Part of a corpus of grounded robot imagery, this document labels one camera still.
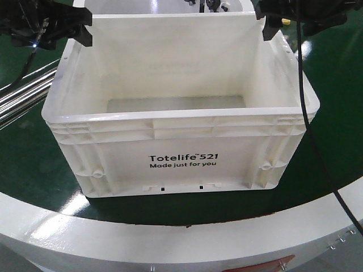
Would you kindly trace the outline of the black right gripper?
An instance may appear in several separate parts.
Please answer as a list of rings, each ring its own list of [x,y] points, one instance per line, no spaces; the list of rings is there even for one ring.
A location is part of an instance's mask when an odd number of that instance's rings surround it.
[[[303,23],[303,34],[313,36],[347,22],[347,12],[362,8],[362,1],[266,1],[254,5],[256,19],[265,18],[263,40],[270,41],[283,27],[282,19]]]

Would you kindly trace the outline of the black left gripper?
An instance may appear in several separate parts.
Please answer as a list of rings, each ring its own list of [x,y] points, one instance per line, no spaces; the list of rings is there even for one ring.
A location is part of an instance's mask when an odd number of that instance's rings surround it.
[[[57,41],[74,39],[92,46],[92,13],[57,1],[1,1],[1,35],[15,47],[55,50]]]

